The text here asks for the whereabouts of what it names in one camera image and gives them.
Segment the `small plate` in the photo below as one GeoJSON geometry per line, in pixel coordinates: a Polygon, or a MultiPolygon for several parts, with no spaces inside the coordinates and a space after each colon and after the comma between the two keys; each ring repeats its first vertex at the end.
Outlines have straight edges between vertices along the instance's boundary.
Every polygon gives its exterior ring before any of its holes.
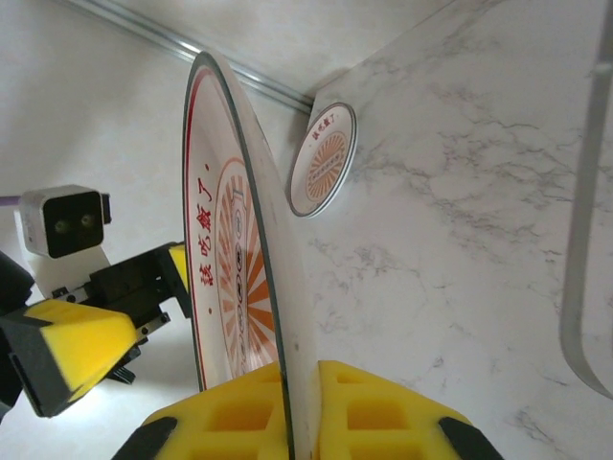
{"type": "Polygon", "coordinates": [[[300,218],[318,215],[332,202],[352,165],[357,120],[345,103],[324,109],[306,133],[291,175],[289,206],[300,218]]]}

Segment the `orange sunburst pattern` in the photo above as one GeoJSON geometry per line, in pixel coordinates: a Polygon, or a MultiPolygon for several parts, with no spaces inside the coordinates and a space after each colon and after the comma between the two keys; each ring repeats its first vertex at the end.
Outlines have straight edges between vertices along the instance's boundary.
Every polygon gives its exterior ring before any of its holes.
{"type": "Polygon", "coordinates": [[[319,202],[334,186],[347,157],[347,138],[340,131],[329,135],[315,152],[306,178],[306,196],[319,202]]]}
{"type": "Polygon", "coordinates": [[[216,206],[217,292],[233,378],[277,359],[270,294],[244,164],[230,160],[216,206]]]}

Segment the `yellow foam pad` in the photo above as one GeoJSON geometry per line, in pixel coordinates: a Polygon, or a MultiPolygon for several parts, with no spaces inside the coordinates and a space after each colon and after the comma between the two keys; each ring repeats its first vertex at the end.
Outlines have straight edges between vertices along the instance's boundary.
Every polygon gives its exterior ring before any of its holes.
{"type": "Polygon", "coordinates": [[[155,412],[145,424],[163,417],[178,424],[156,460],[287,459],[277,363],[155,412]]]}
{"type": "Polygon", "coordinates": [[[53,323],[43,327],[41,334],[74,392],[70,402],[95,386],[138,339],[130,318],[116,311],[47,300],[24,316],[53,323]]]}
{"type": "Polygon", "coordinates": [[[320,361],[321,460],[457,460],[438,427],[462,414],[337,361],[320,361]]]}
{"type": "Polygon", "coordinates": [[[183,286],[185,286],[186,290],[189,290],[188,286],[188,264],[187,259],[185,257],[185,244],[177,244],[169,249],[170,257],[174,262],[174,266],[176,267],[176,271],[179,273],[181,277],[181,281],[183,282],[183,286]]]}
{"type": "MultiPolygon", "coordinates": [[[[321,361],[319,460],[458,460],[438,421],[458,412],[391,381],[321,361]]],[[[287,460],[279,366],[269,364],[162,409],[177,427],[157,460],[287,460]]]]}

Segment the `plate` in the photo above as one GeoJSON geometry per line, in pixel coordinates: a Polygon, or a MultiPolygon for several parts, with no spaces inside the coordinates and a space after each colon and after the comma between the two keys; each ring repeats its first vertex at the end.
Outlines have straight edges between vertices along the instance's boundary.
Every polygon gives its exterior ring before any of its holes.
{"type": "Polygon", "coordinates": [[[188,82],[183,204],[201,387],[278,359],[290,458],[308,458],[321,410],[312,306],[269,147],[215,53],[198,55],[188,82]]]}
{"type": "Polygon", "coordinates": [[[306,132],[290,181],[289,205],[301,218],[320,214],[332,202],[352,165],[357,121],[345,103],[325,108],[306,132]]]}

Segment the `metal rail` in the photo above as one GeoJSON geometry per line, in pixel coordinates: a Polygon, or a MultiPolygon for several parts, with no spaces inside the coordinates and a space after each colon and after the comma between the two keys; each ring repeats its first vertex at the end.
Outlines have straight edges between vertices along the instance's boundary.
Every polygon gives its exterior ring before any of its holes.
{"type": "MultiPolygon", "coordinates": [[[[123,32],[136,35],[149,43],[159,46],[175,56],[193,62],[201,51],[210,48],[197,41],[158,24],[137,12],[131,11],[107,0],[54,0],[72,7],[78,12],[107,22],[123,32]]],[[[238,80],[246,86],[287,107],[310,114],[313,99],[310,96],[274,81],[265,75],[245,67],[228,58],[230,67],[237,73],[238,80]]]]}
{"type": "Polygon", "coordinates": [[[601,44],[596,57],[596,65],[592,71],[592,89],[577,167],[575,200],[566,252],[564,291],[559,318],[559,337],[562,353],[573,372],[590,388],[611,400],[613,400],[613,393],[598,378],[585,355],[582,323],[590,229],[612,80],[613,0],[608,0],[602,26],[601,44]]]}

